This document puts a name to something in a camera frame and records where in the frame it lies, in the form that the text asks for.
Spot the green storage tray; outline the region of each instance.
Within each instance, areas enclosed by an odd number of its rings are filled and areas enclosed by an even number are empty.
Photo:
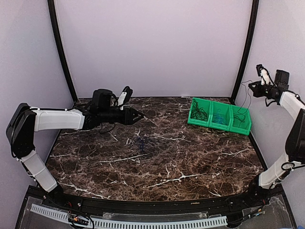
[[[192,111],[194,110],[194,106],[195,106],[196,102],[198,103],[198,108],[203,109],[207,113],[207,117],[205,120],[199,120],[199,119],[192,117]],[[212,104],[212,101],[210,101],[210,100],[193,98],[187,123],[193,124],[193,125],[209,127],[209,123],[210,123],[211,115],[212,115],[212,105],[211,104]]]
[[[247,108],[231,105],[233,123],[230,131],[243,135],[249,135],[251,130],[250,112]]]
[[[233,122],[231,105],[212,102],[212,116],[209,126],[220,130],[230,131]]]

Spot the marble tabletop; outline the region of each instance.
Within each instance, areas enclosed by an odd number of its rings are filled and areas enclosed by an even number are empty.
[[[187,124],[191,102],[132,98],[146,115],[134,125],[62,130],[47,168],[65,193],[92,198],[174,201],[246,190],[263,171],[248,136]]]

